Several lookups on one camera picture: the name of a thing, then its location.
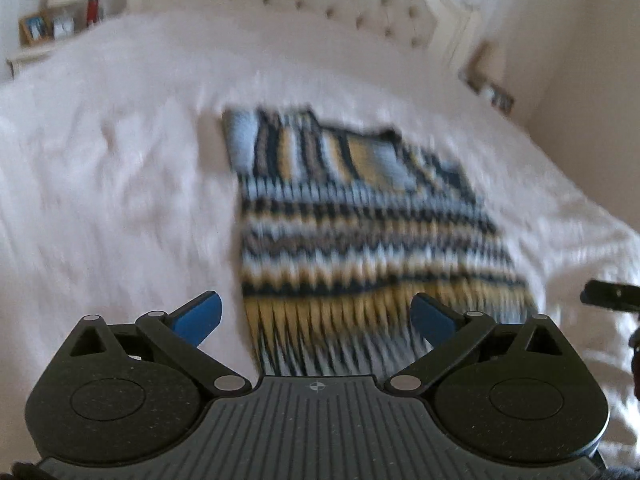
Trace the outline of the patterned knit sweater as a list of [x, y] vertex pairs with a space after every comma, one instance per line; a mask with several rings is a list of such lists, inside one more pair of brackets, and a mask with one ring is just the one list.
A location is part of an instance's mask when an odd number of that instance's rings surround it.
[[312, 110], [229, 108], [241, 200], [241, 285], [272, 376], [387, 378], [431, 349], [410, 321], [427, 294], [519, 323], [536, 309], [462, 168], [393, 130], [353, 132]]

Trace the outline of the cream left nightstand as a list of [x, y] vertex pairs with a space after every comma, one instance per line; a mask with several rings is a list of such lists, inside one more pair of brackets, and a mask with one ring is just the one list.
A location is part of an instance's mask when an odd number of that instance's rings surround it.
[[60, 47], [66, 44], [66, 40], [47, 41], [35, 46], [20, 47], [6, 57], [11, 77], [15, 79], [24, 68], [39, 63], [48, 58]]

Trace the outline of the pale pink bedspread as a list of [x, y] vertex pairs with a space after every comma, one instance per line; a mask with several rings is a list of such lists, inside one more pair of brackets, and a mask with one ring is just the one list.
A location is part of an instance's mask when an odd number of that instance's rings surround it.
[[224, 316], [204, 348], [256, 377], [219, 125], [232, 105], [394, 127], [460, 162], [608, 397], [606, 462], [638, 465], [636, 319], [579, 299], [592, 278], [638, 282], [638, 234], [434, 58], [307, 13], [180, 0], [96, 26], [1, 88], [3, 467], [37, 458], [26, 399], [87, 313], [127, 323], [213, 289]]

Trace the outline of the right nightstand photo frame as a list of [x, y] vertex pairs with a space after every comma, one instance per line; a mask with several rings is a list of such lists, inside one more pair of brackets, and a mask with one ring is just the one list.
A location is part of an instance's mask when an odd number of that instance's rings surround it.
[[515, 99], [500, 84], [487, 78], [470, 79], [469, 86], [481, 100], [503, 115], [509, 116], [513, 110]]

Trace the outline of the red bottle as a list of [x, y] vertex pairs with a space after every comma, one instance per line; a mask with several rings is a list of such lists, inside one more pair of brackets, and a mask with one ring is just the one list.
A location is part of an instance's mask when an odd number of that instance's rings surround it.
[[100, 0], [87, 0], [86, 26], [91, 27], [100, 20]]

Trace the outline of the wooden photo frame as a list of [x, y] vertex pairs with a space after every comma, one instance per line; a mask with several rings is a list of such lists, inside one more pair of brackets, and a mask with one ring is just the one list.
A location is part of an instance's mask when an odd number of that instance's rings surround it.
[[20, 19], [22, 38], [26, 46], [35, 46], [50, 41], [51, 27], [47, 14], [40, 12]]

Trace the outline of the small white clock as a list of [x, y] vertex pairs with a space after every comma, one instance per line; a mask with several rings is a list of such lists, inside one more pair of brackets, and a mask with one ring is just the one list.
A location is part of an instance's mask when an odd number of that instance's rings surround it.
[[59, 15], [52, 20], [52, 35], [62, 40], [75, 35], [75, 19], [70, 15]]

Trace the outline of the right cream bedside lamp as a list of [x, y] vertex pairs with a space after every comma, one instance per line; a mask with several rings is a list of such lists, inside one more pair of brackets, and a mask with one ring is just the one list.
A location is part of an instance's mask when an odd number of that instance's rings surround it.
[[485, 78], [502, 84], [506, 76], [506, 50], [495, 41], [482, 41], [471, 55], [464, 68], [468, 79]]

